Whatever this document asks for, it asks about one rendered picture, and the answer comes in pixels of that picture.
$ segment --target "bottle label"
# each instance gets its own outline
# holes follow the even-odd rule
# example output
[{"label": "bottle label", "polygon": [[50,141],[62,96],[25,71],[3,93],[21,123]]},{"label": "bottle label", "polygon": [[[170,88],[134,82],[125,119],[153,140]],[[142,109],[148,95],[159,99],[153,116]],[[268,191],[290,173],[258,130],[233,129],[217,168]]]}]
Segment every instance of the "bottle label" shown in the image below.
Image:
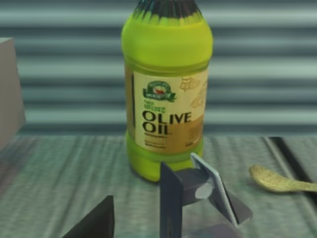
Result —
[{"label": "bottle label", "polygon": [[159,153],[180,153],[202,137],[208,70],[181,77],[126,73],[128,132],[137,145]]}]

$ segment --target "yellow-green plastic bottle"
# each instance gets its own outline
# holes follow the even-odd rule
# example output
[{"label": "yellow-green plastic bottle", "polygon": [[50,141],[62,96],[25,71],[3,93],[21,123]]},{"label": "yellow-green plastic bottle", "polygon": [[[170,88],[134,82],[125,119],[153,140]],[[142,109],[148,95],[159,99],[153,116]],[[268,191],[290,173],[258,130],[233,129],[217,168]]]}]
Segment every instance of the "yellow-green plastic bottle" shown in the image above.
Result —
[{"label": "yellow-green plastic bottle", "polygon": [[159,181],[161,162],[177,171],[202,156],[212,45],[194,0],[140,0],[125,23],[127,154],[143,178]]}]

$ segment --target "bottle base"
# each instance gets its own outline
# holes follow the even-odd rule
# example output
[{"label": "bottle base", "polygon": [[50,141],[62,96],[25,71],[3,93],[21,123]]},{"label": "bottle base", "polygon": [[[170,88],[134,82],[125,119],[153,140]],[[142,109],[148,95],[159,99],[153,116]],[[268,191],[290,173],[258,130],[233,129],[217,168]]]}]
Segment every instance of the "bottle base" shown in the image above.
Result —
[{"label": "bottle base", "polygon": [[160,179],[160,163],[166,162],[174,171],[192,168],[190,154],[196,153],[202,157],[203,140],[192,150],[174,155],[159,154],[147,151],[138,146],[126,133],[127,155],[132,169],[146,180],[157,182]]}]

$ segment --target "spoon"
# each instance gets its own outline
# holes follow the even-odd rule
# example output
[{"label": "spoon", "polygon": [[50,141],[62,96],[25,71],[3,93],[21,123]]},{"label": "spoon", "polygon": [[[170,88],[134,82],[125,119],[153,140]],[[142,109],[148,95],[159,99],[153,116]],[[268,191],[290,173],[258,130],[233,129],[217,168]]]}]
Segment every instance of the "spoon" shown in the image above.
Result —
[{"label": "spoon", "polygon": [[272,192],[317,192],[317,183],[285,178],[260,165],[252,165],[249,173],[258,185]]}]

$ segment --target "spoon handle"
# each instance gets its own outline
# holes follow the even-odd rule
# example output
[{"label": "spoon handle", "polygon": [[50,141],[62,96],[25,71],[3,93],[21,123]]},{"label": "spoon handle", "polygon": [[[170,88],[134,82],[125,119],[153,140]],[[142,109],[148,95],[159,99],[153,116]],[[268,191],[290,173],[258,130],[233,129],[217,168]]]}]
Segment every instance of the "spoon handle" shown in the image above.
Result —
[{"label": "spoon handle", "polygon": [[317,183],[313,182],[299,182],[299,188],[302,191],[310,191],[310,192],[317,192]]}]

